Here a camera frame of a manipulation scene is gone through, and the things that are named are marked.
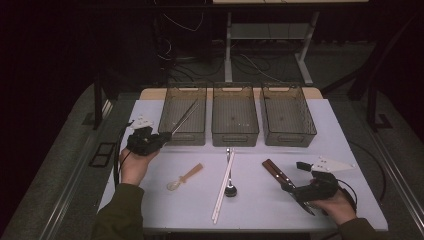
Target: white stick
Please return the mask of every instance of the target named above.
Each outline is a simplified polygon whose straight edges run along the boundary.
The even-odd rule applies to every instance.
[[[225,187],[227,186],[228,178],[231,171],[231,166],[233,165],[234,160],[234,149],[231,151],[230,161],[227,165],[227,170],[225,171],[224,180],[222,181],[221,190],[219,191],[218,199],[216,200],[216,205],[212,214],[213,223],[216,224],[218,221],[219,212],[221,210],[222,199],[224,197]]]

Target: storage bin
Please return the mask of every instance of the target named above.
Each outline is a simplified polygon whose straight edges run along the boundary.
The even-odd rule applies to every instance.
[[[172,131],[196,99],[199,105],[175,132],[167,145],[205,145],[206,94],[206,82],[178,82],[168,84],[158,127],[159,133]]]
[[[259,127],[251,83],[214,83],[212,141],[216,147],[254,147]]]
[[[298,83],[263,83],[260,94],[265,144],[308,147],[317,134]]]

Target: wire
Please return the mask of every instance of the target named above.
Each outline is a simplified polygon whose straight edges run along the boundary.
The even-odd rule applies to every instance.
[[[119,184],[119,170],[118,170],[120,169],[119,168],[119,153],[121,150],[122,138],[124,137],[124,133],[127,127],[131,126],[133,122],[134,121],[125,124],[125,126],[121,129],[121,131],[119,131],[118,138],[116,140],[116,148],[115,148],[115,154],[113,159],[113,180],[115,182],[115,187]]]
[[[182,74],[184,74],[185,76],[187,76],[192,82],[194,82],[194,79],[193,79],[193,77],[192,76],[190,76],[188,73],[186,73],[186,72],[184,72],[184,71],[181,71],[181,70],[178,70],[178,69],[175,69],[175,68],[173,68],[173,69],[170,69],[170,70],[172,70],[172,71],[176,71],[176,72],[179,72],[179,73],[182,73]]]
[[[219,70],[221,70],[222,65],[224,64],[224,59],[222,59],[222,61],[219,61],[219,62],[220,62],[220,63],[219,63],[218,69],[216,69],[215,71],[213,71],[213,72],[211,72],[211,73],[202,73],[202,74],[200,74],[200,73],[196,73],[196,72],[194,72],[193,70],[191,70],[190,68],[185,67],[185,66],[182,66],[182,65],[180,65],[180,64],[177,64],[175,67],[184,68],[185,70],[187,70],[187,71],[189,71],[189,72],[191,72],[191,73],[193,73],[194,75],[197,75],[197,76],[213,76],[213,75],[215,75],[216,73],[218,73],[218,72],[219,72]]]
[[[128,158],[128,156],[130,155],[130,153],[132,153],[131,151],[124,157],[124,159],[122,160],[122,162],[121,162],[121,164],[119,165],[119,170],[118,170],[118,173],[120,173],[121,172],[121,168],[122,168],[122,165],[124,165],[124,162],[125,162],[125,160],[127,160],[127,158]]]
[[[340,179],[337,179],[337,181],[345,184],[348,188],[350,188],[350,190],[352,191],[353,195],[355,196],[355,205],[358,206],[358,196],[356,195],[355,190],[353,190],[353,188],[349,184],[347,184],[345,181],[342,181]]]
[[[175,25],[177,25],[178,27],[183,28],[183,29],[188,30],[188,31],[192,31],[192,32],[196,32],[197,30],[199,30],[200,26],[201,26],[201,25],[202,25],[202,23],[203,23],[203,17],[204,17],[204,13],[202,12],[202,16],[201,16],[201,18],[200,18],[200,22],[199,22],[199,24],[197,25],[197,27],[196,27],[195,29],[191,29],[191,28],[189,28],[189,27],[183,26],[182,24],[179,24],[178,22],[176,22],[176,21],[175,21],[175,20],[173,20],[172,18],[168,17],[168,15],[166,15],[166,14],[162,14],[162,15],[163,15],[166,19],[168,19],[170,22],[172,22],[172,23],[174,23]]]
[[[250,60],[246,55],[244,55],[244,54],[240,54],[240,56],[242,56],[242,57],[244,57],[244,58],[246,58],[247,59],[247,61],[249,61],[257,70],[258,70],[258,72],[260,72],[262,75],[264,75],[264,76],[266,76],[266,77],[268,77],[268,78],[270,78],[270,79],[273,79],[273,80],[275,80],[275,81],[277,81],[277,82],[283,82],[283,81],[281,81],[281,80],[279,80],[279,79],[277,79],[277,78],[274,78],[274,77],[271,77],[271,76],[269,76],[268,74],[266,74],[266,73],[264,73],[264,72],[262,72],[262,70],[261,69],[259,69],[258,68],[258,66],[256,66],[256,64],[252,61],[252,60]]]
[[[375,161],[375,163],[377,163],[377,166],[380,169],[381,176],[383,178],[383,189],[381,191],[380,198],[379,198],[380,204],[381,204],[383,202],[384,196],[386,195],[386,187],[387,187],[386,174],[384,173],[383,167],[381,166],[378,159],[370,151],[368,151],[366,148],[362,147],[361,145],[359,145],[355,142],[349,141],[349,140],[347,140],[347,142],[352,144],[352,145],[355,145],[356,147],[360,148],[362,151],[366,152]]]

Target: human hand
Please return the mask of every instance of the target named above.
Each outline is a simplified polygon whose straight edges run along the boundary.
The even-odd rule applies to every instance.
[[[152,161],[158,153],[159,150],[147,156],[140,156],[124,148],[119,156],[119,161],[121,163],[121,183],[139,186],[141,180],[143,180],[146,175],[150,161]]]
[[[355,210],[340,190],[329,199],[315,200],[309,203],[326,211],[337,225],[342,225],[345,222],[357,218]]]

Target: green sleeve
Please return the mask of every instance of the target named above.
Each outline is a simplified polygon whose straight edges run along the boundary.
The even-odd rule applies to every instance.
[[[137,186],[117,185],[112,200],[97,213],[91,239],[143,239],[143,194]]]
[[[344,240],[384,240],[382,233],[375,231],[365,218],[356,218],[339,226]]]

